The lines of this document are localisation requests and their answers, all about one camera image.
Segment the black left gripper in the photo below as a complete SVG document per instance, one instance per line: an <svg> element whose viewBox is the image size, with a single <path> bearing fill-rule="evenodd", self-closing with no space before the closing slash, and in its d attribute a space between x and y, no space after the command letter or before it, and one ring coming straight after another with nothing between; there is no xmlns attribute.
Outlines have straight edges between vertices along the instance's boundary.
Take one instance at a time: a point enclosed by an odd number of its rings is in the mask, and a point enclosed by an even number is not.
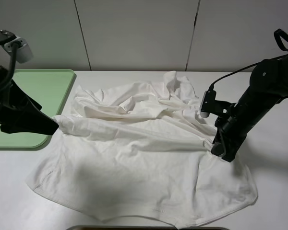
<svg viewBox="0 0 288 230"><path fill-rule="evenodd" d="M11 79L0 86L0 130L4 133L37 133L53 135L57 122L41 112L42 106L28 96Z"/></svg>

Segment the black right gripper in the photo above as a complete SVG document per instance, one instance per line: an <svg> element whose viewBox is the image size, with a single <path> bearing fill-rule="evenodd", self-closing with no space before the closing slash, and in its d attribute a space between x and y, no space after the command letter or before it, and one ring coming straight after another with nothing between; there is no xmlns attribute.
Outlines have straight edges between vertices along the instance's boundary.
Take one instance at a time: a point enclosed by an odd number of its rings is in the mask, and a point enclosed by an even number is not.
<svg viewBox="0 0 288 230"><path fill-rule="evenodd" d="M257 115L250 103L231 104L227 112L215 122L217 134L211 153L216 156L223 154L223 160L232 162L246 135L256 123Z"/></svg>

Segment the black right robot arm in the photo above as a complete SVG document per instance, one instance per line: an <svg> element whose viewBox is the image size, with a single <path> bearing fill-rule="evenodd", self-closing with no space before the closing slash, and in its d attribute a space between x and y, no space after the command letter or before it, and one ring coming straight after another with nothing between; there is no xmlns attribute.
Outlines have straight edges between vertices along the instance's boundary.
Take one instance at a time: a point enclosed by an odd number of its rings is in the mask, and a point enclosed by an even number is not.
<svg viewBox="0 0 288 230"><path fill-rule="evenodd" d="M211 153L232 162L248 132L271 110L288 98L288 34L274 31L278 47L287 55L264 59L251 72L249 86L237 103L216 100L213 86L209 87L201 108L202 113L217 115L216 136Z"/></svg>

